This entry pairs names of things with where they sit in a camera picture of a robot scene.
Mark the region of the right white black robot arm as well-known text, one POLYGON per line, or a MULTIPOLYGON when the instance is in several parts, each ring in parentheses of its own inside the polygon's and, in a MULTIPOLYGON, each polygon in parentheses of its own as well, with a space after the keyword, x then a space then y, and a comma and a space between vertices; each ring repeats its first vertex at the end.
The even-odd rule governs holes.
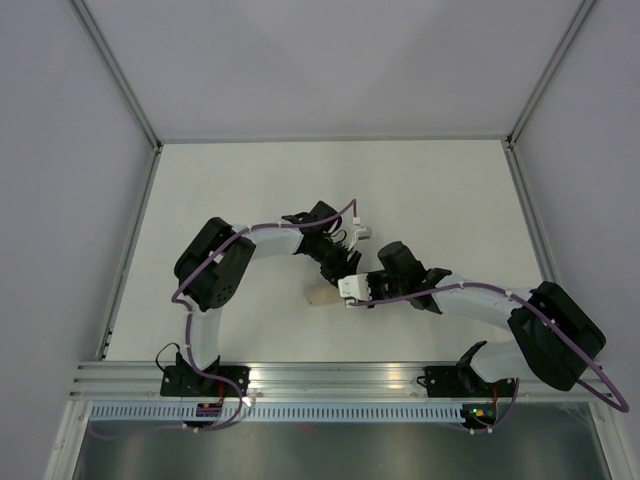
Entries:
POLYGON ((409 300, 417 310, 480 320, 511 335, 500 343, 479 341, 460 358, 456 381, 469 395, 478 395, 491 383, 508 377, 535 376, 560 391, 569 391, 578 383, 587 363, 540 314, 590 359, 606 345, 600 328, 556 283, 516 288, 509 295, 481 288, 451 270, 425 268, 400 241, 383 247, 378 259, 382 268, 366 275, 370 300, 403 300, 420 293, 409 300))

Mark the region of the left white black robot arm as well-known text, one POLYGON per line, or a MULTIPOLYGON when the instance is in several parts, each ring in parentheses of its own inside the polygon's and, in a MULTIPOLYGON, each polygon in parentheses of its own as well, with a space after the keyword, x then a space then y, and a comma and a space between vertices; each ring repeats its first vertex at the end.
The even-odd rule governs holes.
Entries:
POLYGON ((333 287, 357 270, 358 242, 371 229, 357 216, 356 201, 337 211, 319 201, 309 212, 285 215, 271 223, 232 225, 220 217, 206 221, 174 266, 178 288, 171 297, 187 309, 184 385, 206 396, 218 384, 218 346, 223 307, 237 292, 251 262, 275 256, 304 255, 319 265, 333 287))

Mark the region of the beige cloth napkin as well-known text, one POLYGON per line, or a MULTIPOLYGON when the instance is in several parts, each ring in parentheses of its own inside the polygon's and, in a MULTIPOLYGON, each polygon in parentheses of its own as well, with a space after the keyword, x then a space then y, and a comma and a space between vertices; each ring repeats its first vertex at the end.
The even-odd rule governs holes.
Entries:
POLYGON ((339 290, 331 285, 311 287, 305 291, 305 298, 307 303, 314 307, 342 304, 344 302, 339 290))

